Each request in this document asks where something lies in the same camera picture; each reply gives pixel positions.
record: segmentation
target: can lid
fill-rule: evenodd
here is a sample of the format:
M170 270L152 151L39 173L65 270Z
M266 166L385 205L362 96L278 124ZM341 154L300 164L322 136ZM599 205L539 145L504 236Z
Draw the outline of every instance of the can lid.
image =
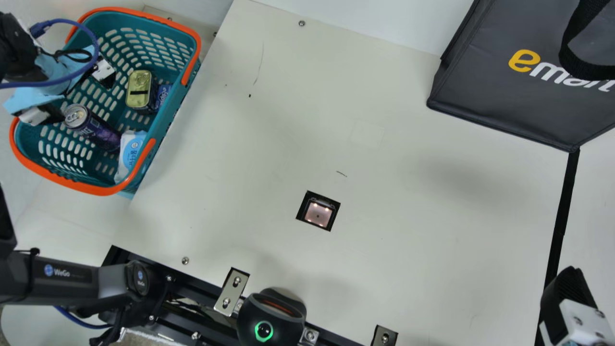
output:
M147 70L135 70L128 77L126 105L130 108L146 107L152 89L152 74Z
M72 104L64 110L64 117L67 127L79 127L87 118L87 108L78 103Z

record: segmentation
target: purple can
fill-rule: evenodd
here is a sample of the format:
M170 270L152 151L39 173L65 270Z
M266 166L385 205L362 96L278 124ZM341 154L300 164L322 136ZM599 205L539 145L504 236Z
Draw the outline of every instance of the purple can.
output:
M66 107L64 111L66 127L83 138L96 144L101 150L118 151L122 135L106 121L78 103Z

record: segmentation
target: bag handle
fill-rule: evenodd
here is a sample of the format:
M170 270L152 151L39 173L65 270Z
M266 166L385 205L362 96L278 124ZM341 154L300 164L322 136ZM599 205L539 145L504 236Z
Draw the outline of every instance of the bag handle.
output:
M560 63L575 78L586 81L615 79L615 65L596 65L583 61L568 47L570 41L585 30L609 2L611 0L579 0L579 5L574 10L568 27L564 31L564 37L561 40Z

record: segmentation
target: wet wipes package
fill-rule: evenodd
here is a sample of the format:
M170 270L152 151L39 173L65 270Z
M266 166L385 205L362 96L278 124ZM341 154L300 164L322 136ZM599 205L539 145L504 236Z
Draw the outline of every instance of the wet wipes package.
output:
M119 148L119 165L114 176L116 183L121 182L137 163L139 152L147 136L146 131L126 131L122 134Z

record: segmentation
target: basket handle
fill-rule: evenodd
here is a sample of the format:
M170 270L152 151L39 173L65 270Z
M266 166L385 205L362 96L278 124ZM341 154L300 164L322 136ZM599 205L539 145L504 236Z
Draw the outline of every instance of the basket handle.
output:
M162 18L162 17L158 17L157 15L153 15L153 14L149 14L149 13L145 13L145 12L141 12L141 11L137 11L137 10L132 10L132 9L126 9L123 7L101 7L98 9L94 9L91 10L90 12L84 14L81 16L81 18L79 18L78 22L79 23L83 23L84 20L87 19L87 17L93 15L94 13L97 12L104 12L104 11L113 11L113 12L121 12L121 13L125 13L125 14L130 14L130 15L134 15L136 17L143 17L143 18L147 18L150 20L153 20L155 22L159 22L165 25L168 25L174 29L183 31L187 34L189 34L190 36L192 36L192 38L195 40L196 42L196 49L193 52L192 55L192 59L190 60L190 62L188 63L188 66L186 67L186 71L184 71L184 75L181 77L181 84L184 86L188 86L188 81L190 80L190 74L192 73L192 69L194 68L194 65L197 62L197 59L199 58L199 54L200 54L200 36L199 34L196 33L196 31L188 28L187 26L175 23L171 20L168 20L166 18ZM71 39L71 37L73 37L73 35L75 34L75 32L77 31L77 27L73 26L73 28L71 29L71 31L68 33L68 37L66 38L66 43L68 43L68 41Z
M100 187L89 185L86 183L75 182L70 179L60 177L59 175L51 173L47 169L43 168L42 166L39 166L38 164L34 163L26 156L24 156L17 148L17 144L15 143L15 130L17 129L17 124L19 124L19 118L15 117L15 119L13 119L13 123L11 123L10 125L9 139L10 147L11 149L13 149L13 154L15 154L15 157L19 160L19 162L22 163L22 165L26 166L28 169L30 169L34 173L37 173L43 178L49 179L68 188L72 188L73 190L89 193L90 195L96 196L111 196L125 189L128 184L130 184L130 182L135 178L135 176L137 176L137 173L141 169L141 166L145 162L145 159L148 157L149 152L156 145L156 139L152 138L148 141L147 145L145 145L145 147L143 148L141 155L139 155L139 159L137 160L135 167L132 168L132 172L130 172L130 174L124 179L124 181L110 187Z

